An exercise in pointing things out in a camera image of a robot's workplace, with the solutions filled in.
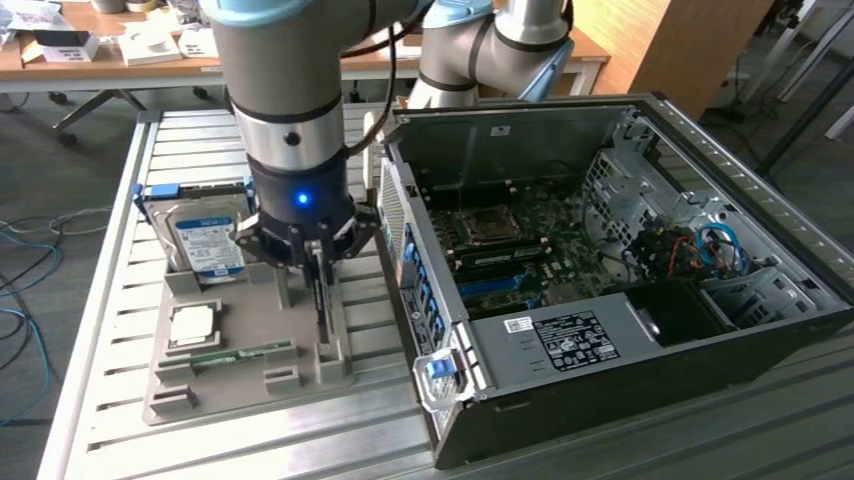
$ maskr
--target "slotted aluminum surface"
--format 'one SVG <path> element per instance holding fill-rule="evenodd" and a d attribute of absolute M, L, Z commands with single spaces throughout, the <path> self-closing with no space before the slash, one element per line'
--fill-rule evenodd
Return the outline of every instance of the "slotted aluminum surface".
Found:
<path fill-rule="evenodd" d="M 347 109 L 348 142 L 361 135 L 364 112 L 376 107 Z M 854 478 L 850 328 L 747 386 L 453 471 L 433 470 L 400 344 L 388 341 L 395 327 L 381 299 L 387 291 L 375 246 L 344 262 L 340 272 L 351 331 L 385 339 L 356 360 L 353 387 L 321 398 L 146 426 L 141 398 L 164 259 L 153 232 L 129 206 L 130 185 L 240 178 L 247 168 L 224 111 L 145 115 L 40 479 Z M 360 159 L 351 167 L 359 194 Z"/>

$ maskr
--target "blue ram slot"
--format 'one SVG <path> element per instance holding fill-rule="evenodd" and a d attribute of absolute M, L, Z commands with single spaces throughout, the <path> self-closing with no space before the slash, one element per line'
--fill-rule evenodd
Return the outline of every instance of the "blue ram slot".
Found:
<path fill-rule="evenodd" d="M 463 297 L 473 297 L 475 295 L 485 295 L 487 293 L 519 290 L 525 276 L 527 274 L 521 274 L 501 278 L 500 280 L 489 280 L 487 282 L 460 285 L 459 294 Z"/>

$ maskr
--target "blue led light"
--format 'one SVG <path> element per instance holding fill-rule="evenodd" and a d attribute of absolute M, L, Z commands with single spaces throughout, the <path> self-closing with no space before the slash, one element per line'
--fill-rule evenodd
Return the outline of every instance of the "blue led light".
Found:
<path fill-rule="evenodd" d="M 299 192 L 296 194 L 296 203 L 303 207 L 308 206 L 308 204 L 311 203 L 311 195 L 308 195 L 305 192 Z"/>

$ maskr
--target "floor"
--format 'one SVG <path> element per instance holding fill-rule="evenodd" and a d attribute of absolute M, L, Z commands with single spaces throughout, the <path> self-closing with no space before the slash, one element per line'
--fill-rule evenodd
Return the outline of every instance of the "floor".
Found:
<path fill-rule="evenodd" d="M 755 71 L 762 54 L 770 48 L 770 39 L 756 39 L 751 54 L 742 60 L 743 71 Z M 840 68 L 838 60 L 826 60 L 810 77 L 794 99 L 778 108 L 779 118 L 750 118 L 734 126 L 748 137 L 759 156 L 771 149 L 778 138 L 800 114 L 811 99 Z M 89 94 L 73 93 L 74 103 Z M 195 98 L 189 88 L 138 92 L 142 103 L 153 109 L 197 110 L 219 107 L 215 100 Z M 820 134 L 835 118 L 854 103 L 854 84 L 848 85 L 827 108 L 800 140 L 787 153 L 774 177 L 794 203 L 815 222 L 823 226 L 839 242 L 854 249 L 851 214 L 844 205 L 854 204 L 851 174 L 854 173 L 854 129 L 839 141 L 824 139 Z M 53 105 L 45 94 L 29 96 L 18 112 L 0 114 L 0 158 L 4 174 L 0 175 L 0 219 L 12 221 L 25 216 L 54 217 L 82 208 L 112 203 L 122 161 L 134 124 L 134 112 L 126 104 L 113 100 L 97 114 L 85 118 L 70 131 L 81 144 L 73 149 L 54 141 L 49 124 L 70 107 Z M 722 142 L 748 162 L 747 148 L 730 127 L 710 127 Z M 104 222 L 105 217 L 81 219 L 73 228 L 88 228 Z M 32 228 L 37 222 L 26 224 Z M 53 237 L 28 235 L 30 241 L 52 242 Z M 24 300 L 41 326 L 50 359 L 60 375 L 70 356 L 76 325 L 85 305 L 85 296 L 100 250 L 100 234 L 68 237 L 61 245 L 62 263 L 57 273 L 24 293 Z M 14 275 L 41 255 L 41 251 L 0 241 L 0 273 Z M 9 298 L 0 298 L 0 307 L 14 307 Z M 5 323 L 0 335 L 8 332 Z M 5 352 L 9 341 L 0 343 Z M 0 418 L 13 413 L 38 395 L 44 381 L 41 360 L 33 345 L 9 368 L 0 371 Z M 45 399 L 24 416 L 26 419 L 49 419 L 56 406 L 60 388 L 53 386 Z M 37 470 L 48 426 L 16 426 L 0 428 L 0 476 L 9 479 L 32 478 Z"/>

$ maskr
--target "wooden table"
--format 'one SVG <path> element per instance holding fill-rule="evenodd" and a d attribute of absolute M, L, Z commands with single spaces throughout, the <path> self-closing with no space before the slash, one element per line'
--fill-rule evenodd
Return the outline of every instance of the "wooden table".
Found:
<path fill-rule="evenodd" d="M 120 13 L 97 14 L 89 3 L 65 3 L 62 15 L 78 30 L 98 36 L 118 35 L 121 23 L 138 22 L 144 15 Z M 565 73 L 575 74 L 569 94 L 588 94 L 599 69 L 610 55 L 577 30 L 572 32 L 575 51 L 567 62 Z M 20 48 L 32 37 L 21 35 L 17 44 L 0 51 L 0 93 L 161 88 L 221 85 L 224 79 L 219 59 L 187 58 L 149 65 L 124 65 L 116 45 L 101 45 L 92 63 L 46 63 L 42 58 L 21 65 Z M 407 43 L 417 44 L 419 38 Z M 417 60 L 397 62 L 397 78 L 417 77 Z M 341 61 L 343 80 L 373 80 L 388 77 L 388 60 L 380 52 Z"/>

